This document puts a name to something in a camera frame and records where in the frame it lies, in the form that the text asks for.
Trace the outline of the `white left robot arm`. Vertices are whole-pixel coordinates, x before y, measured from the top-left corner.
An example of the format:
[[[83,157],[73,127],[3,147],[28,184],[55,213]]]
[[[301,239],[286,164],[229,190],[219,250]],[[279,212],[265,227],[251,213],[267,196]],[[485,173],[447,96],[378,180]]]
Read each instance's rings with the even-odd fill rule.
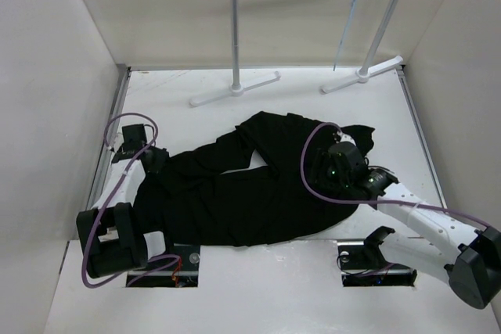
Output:
[[[133,204],[146,176],[158,173],[169,157],[146,135],[146,124],[122,128],[123,142],[110,165],[110,176],[91,209],[77,215],[77,232],[88,277],[102,278],[144,268],[158,270],[175,263],[175,250],[161,231],[144,232]]]

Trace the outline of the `black trousers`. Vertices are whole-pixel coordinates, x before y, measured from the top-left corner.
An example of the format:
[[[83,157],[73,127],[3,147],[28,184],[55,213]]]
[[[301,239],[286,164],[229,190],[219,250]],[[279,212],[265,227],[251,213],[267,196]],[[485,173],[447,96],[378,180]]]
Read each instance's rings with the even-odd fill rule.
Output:
[[[256,246],[322,232],[353,215],[306,190],[317,149],[333,129],[297,114],[259,112],[215,142],[167,158],[139,187],[144,232],[179,244]]]

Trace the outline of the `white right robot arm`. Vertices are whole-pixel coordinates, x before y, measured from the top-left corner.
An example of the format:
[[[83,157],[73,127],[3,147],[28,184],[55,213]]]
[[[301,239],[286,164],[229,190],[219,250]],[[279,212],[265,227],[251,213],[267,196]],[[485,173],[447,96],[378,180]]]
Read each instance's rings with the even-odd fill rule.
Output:
[[[410,239],[381,226],[364,241],[363,259],[372,268],[400,264],[445,284],[467,305],[486,308],[500,291],[500,232],[475,228],[411,193],[388,170],[371,167],[351,142],[317,149],[306,176],[317,195],[366,204],[419,235]]]

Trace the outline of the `translucent blue clothes hanger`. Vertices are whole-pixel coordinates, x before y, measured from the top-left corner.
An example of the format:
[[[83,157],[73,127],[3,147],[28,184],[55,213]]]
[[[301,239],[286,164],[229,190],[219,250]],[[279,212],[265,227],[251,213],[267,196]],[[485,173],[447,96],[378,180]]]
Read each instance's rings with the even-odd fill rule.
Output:
[[[350,29],[350,26],[351,26],[351,23],[352,23],[354,14],[355,14],[356,4],[357,4],[357,0],[351,0],[347,22],[344,26],[343,33],[341,35],[341,39],[340,39],[338,47],[337,47],[336,55],[335,55],[334,60],[333,60],[333,72],[335,72],[337,70],[340,59],[342,57],[343,50],[344,50],[344,43],[345,43],[345,40],[348,36],[348,32],[349,32],[349,29]]]

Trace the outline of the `white clothes rack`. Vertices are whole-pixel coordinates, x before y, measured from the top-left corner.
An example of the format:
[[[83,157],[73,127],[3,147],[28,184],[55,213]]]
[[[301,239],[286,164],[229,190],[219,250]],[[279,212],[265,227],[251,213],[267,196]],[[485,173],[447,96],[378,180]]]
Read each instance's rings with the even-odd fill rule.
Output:
[[[240,97],[285,78],[291,66],[328,66],[319,88],[329,94],[366,84],[399,69],[404,59],[382,49],[398,0],[357,0],[337,70],[333,60],[347,22],[351,0],[224,0],[212,11],[216,34],[229,49],[220,84],[203,85],[192,107]]]

